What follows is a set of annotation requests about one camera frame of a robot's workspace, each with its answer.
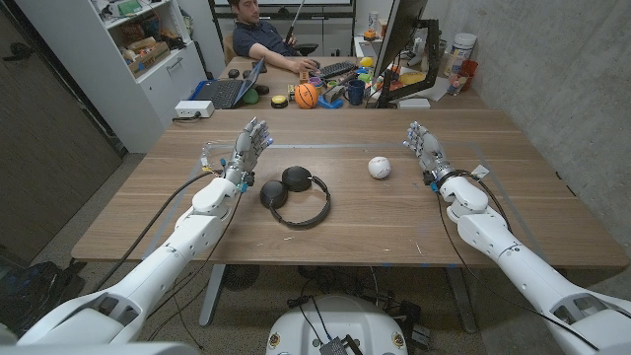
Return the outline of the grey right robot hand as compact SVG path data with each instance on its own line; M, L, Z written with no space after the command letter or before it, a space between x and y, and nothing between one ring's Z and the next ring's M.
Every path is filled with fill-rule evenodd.
M455 174L455 169L448 160L446 151L440 141L417 121L407 128L407 139L403 145L417 157L423 171L426 185L440 187L446 179Z

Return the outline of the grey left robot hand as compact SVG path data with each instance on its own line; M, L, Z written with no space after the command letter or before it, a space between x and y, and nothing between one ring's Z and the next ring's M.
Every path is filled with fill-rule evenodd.
M253 172L261 153L272 143L267 122L254 117L238 135L223 178L235 185L241 184L245 176Z

